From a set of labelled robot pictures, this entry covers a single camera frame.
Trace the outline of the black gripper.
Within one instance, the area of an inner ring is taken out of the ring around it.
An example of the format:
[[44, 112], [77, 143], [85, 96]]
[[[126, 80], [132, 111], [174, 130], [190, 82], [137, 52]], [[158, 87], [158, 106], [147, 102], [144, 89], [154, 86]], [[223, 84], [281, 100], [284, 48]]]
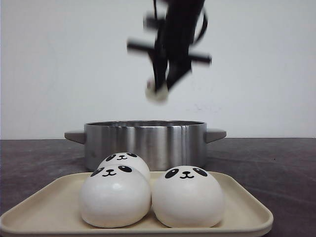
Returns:
[[[192, 70], [192, 61], [212, 63], [209, 55], [190, 54], [189, 48], [197, 44], [206, 32], [208, 18], [203, 0], [168, 0], [165, 17], [158, 17], [157, 2], [154, 14], [143, 20], [145, 29], [157, 31], [153, 46], [129, 39], [128, 50], [149, 54], [153, 65], [155, 89], [157, 93], [164, 85], [170, 90], [186, 73]], [[167, 63], [169, 71], [166, 77]]]

